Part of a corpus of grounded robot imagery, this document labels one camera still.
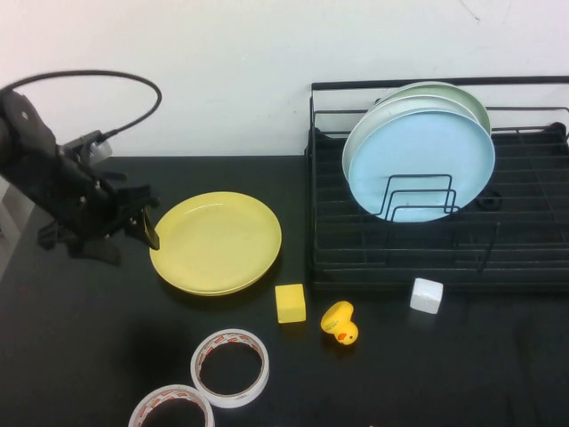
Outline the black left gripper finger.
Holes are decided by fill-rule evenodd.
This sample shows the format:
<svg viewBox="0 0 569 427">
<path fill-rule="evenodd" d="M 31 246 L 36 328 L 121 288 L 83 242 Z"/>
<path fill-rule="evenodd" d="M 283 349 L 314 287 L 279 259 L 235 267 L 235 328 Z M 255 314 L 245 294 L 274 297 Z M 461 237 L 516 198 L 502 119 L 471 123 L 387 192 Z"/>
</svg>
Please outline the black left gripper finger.
<svg viewBox="0 0 569 427">
<path fill-rule="evenodd" d="M 150 220 L 146 206 L 132 217 L 132 238 L 140 241 L 150 249 L 160 249 L 160 238 Z"/>
<path fill-rule="evenodd" d="M 75 240 L 69 244 L 69 256 L 119 266 L 122 256 L 119 248 L 109 239 Z"/>
</svg>

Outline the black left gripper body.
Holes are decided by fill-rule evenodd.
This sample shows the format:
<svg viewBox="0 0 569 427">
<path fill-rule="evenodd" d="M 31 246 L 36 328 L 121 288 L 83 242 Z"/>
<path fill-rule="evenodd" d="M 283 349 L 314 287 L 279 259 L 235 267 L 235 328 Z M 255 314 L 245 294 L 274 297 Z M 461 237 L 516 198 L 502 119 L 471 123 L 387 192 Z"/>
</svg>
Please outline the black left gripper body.
<svg viewBox="0 0 569 427">
<path fill-rule="evenodd" d="M 145 206 L 159 205 L 148 185 L 116 188 L 122 173 L 92 168 L 95 144 L 66 144 L 59 148 L 54 172 L 32 197 L 52 216 L 52 222 L 37 232 L 37 243 L 52 249 L 58 243 L 110 238 L 122 230 L 132 237 L 132 217 Z"/>
</svg>

